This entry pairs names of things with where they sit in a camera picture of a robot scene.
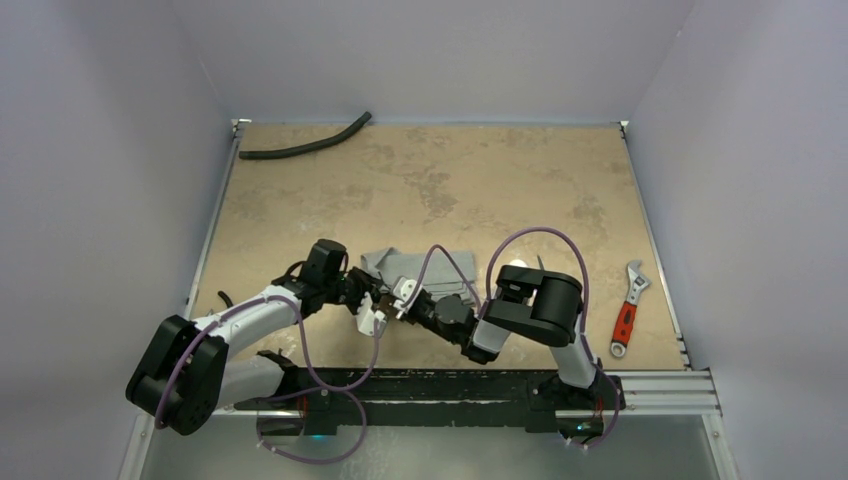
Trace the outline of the grey cloth napkin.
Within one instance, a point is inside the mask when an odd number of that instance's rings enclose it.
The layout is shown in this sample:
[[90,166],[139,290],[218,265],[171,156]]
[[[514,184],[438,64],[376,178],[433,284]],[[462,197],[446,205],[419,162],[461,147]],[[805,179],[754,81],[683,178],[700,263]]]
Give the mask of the grey cloth napkin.
[[[425,253],[402,253],[394,247],[388,247],[362,254],[360,265],[367,273],[381,278],[389,287],[393,287],[401,277],[416,280],[425,257]],[[451,258],[469,283],[474,285],[477,273],[474,254],[471,251],[456,251],[451,253]],[[475,304],[473,294],[447,257],[439,250],[430,257],[422,288],[434,300],[457,295],[465,304]]]

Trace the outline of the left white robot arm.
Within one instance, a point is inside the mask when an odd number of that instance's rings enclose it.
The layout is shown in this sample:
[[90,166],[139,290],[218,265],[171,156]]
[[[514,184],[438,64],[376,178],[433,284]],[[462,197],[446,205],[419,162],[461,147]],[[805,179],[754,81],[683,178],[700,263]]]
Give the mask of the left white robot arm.
[[345,246],[317,240],[258,294],[194,320],[180,315],[156,329],[125,389],[126,399],[150,414],[157,428],[186,436],[222,407],[263,399],[284,409],[311,389],[324,389],[306,368],[281,353],[236,357],[277,331],[302,326],[326,305],[358,314],[378,298],[384,282],[348,266]]

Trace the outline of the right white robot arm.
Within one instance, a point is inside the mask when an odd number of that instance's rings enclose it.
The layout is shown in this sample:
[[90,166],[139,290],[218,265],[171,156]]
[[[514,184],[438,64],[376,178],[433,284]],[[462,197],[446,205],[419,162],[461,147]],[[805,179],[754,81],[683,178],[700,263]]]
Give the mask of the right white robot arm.
[[597,366],[583,345],[578,317],[584,312],[582,286],[572,276],[506,265],[493,299],[476,313],[457,295],[439,300],[422,289],[401,308],[400,319],[460,348],[467,359],[486,365],[497,359],[513,334],[547,346],[557,365],[554,379],[534,388],[584,407],[600,394]]

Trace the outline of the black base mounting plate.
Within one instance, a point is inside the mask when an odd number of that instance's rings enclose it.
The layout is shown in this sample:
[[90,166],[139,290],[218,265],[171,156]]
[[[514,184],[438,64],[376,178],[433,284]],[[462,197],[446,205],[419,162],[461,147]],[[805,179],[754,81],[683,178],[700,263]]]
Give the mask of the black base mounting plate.
[[586,389],[554,370],[377,368],[351,395],[318,389],[298,369],[274,399],[236,404],[264,434],[334,435],[341,427],[507,427],[596,438],[626,405],[617,376],[596,374]]

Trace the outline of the red adjustable wrench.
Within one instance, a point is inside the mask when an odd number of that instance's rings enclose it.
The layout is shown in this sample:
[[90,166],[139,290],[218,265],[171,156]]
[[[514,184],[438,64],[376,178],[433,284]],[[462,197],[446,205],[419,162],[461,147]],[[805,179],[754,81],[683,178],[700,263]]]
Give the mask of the red adjustable wrench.
[[627,266],[628,291],[618,313],[610,341],[610,353],[621,359],[626,355],[635,324],[636,312],[642,292],[652,282],[641,271],[641,260],[632,260]]

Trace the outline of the aluminium frame rail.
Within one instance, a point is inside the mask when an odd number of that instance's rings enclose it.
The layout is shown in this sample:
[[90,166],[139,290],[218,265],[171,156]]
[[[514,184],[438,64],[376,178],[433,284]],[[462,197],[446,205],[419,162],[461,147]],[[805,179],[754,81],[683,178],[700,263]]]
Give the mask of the aluminium frame rail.
[[[316,382],[323,383],[324,389],[331,393],[351,395],[363,384],[369,375],[377,368],[319,368],[315,372],[307,372]],[[718,409],[718,401],[713,389],[713,383],[706,372],[625,372],[617,376],[624,389],[625,407],[616,414],[660,414],[679,415],[714,413]],[[215,410],[214,413],[228,409],[235,412],[236,404]]]

